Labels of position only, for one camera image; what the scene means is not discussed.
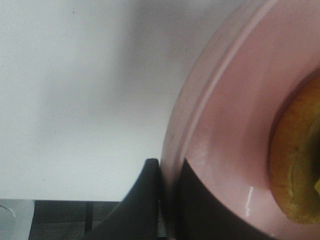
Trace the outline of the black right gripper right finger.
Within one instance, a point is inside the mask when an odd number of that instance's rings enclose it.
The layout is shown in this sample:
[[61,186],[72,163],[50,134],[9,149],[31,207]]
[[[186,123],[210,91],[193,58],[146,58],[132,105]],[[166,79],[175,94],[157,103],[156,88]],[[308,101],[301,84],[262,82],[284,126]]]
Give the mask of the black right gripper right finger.
[[178,240],[270,240],[217,200],[184,160],[176,188]]

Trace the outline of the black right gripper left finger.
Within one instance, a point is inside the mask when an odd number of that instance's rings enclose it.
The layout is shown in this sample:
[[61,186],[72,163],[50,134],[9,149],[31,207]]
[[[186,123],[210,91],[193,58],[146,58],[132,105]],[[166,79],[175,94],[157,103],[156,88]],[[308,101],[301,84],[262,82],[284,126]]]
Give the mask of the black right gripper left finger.
[[160,167],[156,158],[144,162],[125,198],[100,224],[84,235],[86,240],[156,240],[160,200]]

